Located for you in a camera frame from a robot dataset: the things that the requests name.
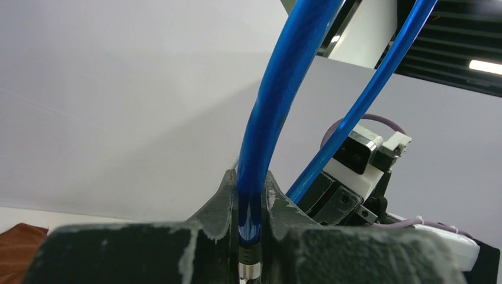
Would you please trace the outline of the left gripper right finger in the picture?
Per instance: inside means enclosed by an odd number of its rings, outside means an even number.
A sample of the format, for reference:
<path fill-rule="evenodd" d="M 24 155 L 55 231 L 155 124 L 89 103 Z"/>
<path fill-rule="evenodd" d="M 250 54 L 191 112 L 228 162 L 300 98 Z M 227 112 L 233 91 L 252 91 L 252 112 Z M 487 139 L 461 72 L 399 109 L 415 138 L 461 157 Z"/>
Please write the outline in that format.
<path fill-rule="evenodd" d="M 268 173 L 262 195 L 263 283 L 465 283 L 451 250 L 418 230 L 325 227 Z"/>

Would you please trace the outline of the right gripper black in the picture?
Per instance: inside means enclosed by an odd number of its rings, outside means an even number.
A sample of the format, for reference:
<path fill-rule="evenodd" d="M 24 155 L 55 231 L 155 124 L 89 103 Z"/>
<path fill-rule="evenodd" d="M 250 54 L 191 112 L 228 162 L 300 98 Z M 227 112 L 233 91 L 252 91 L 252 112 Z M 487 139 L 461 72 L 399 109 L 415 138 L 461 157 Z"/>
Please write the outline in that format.
<path fill-rule="evenodd" d="M 341 182 L 321 173 L 298 203 L 311 219 L 323 226 L 362 226 L 386 218 L 388 201 L 385 197 L 390 172 L 384 173 L 364 200 Z"/>

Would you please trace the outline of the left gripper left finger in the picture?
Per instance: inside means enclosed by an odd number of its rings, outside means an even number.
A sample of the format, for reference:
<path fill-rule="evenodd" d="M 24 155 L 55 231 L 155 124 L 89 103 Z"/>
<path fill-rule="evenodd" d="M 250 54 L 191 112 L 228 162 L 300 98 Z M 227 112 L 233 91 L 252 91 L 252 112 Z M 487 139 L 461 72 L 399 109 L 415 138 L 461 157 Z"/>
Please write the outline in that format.
<path fill-rule="evenodd" d="M 182 222 L 65 225 L 37 251 L 25 283 L 237 283 L 236 172 Z"/>

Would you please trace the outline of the blue cable lock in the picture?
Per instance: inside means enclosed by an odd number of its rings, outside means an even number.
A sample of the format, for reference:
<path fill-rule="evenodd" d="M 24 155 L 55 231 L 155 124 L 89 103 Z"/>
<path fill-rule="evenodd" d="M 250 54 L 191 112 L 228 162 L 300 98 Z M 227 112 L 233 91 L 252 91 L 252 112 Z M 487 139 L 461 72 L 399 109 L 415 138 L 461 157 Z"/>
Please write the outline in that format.
<path fill-rule="evenodd" d="M 416 39 L 435 7 L 416 1 L 390 51 L 342 119 L 287 192 L 299 203 L 314 179 L 367 112 Z M 237 164 L 239 243 L 251 247 L 262 239 L 260 203 L 266 174 L 293 100 L 320 48 L 340 1 L 297 1 L 281 31 L 250 114 Z"/>

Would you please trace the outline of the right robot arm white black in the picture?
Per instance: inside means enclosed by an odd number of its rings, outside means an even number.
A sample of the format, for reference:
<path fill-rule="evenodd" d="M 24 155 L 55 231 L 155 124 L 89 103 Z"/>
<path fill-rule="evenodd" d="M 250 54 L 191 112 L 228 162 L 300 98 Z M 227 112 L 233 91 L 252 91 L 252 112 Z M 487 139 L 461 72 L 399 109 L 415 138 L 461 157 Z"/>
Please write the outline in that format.
<path fill-rule="evenodd" d="M 415 229 L 440 237 L 460 265 L 468 283 L 497 283 L 501 251 L 469 233 L 422 217 L 405 219 L 387 212 L 385 197 L 391 171 L 383 174 L 369 198 L 356 192 L 327 173 L 320 173 L 298 207 L 323 226 L 352 226 L 387 229 Z"/>

